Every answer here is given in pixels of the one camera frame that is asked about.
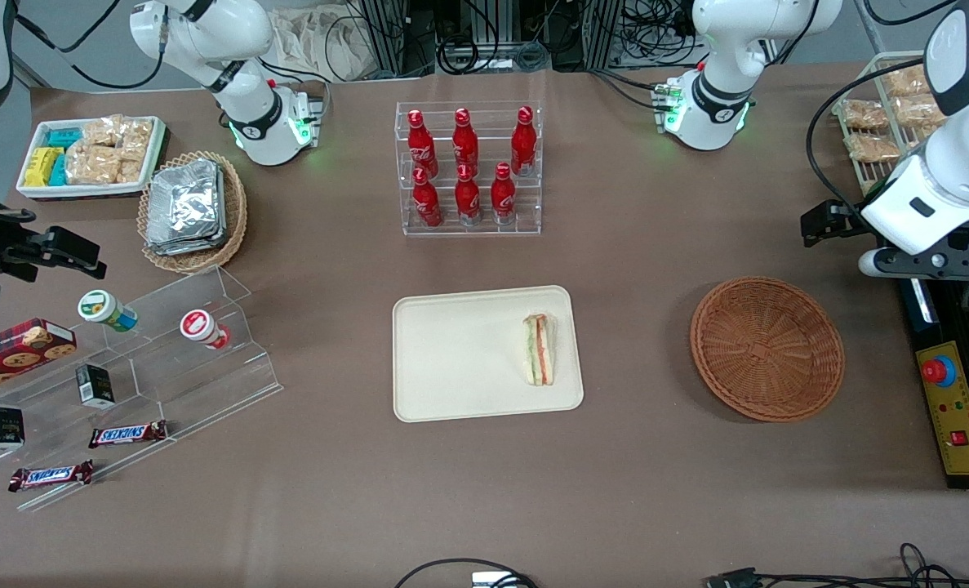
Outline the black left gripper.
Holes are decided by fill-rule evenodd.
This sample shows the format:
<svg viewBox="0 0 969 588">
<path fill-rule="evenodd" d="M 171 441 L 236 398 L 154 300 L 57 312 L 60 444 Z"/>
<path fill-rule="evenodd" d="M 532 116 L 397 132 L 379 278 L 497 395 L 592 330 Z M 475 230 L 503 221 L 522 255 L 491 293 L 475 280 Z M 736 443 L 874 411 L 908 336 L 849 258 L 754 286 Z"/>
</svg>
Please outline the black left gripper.
<svg viewBox="0 0 969 588">
<path fill-rule="evenodd" d="M 827 208 L 812 208 L 801 215 L 800 231 L 804 245 L 816 245 L 828 238 L 873 234 L 856 207 L 835 198 L 829 198 Z"/>
</svg>

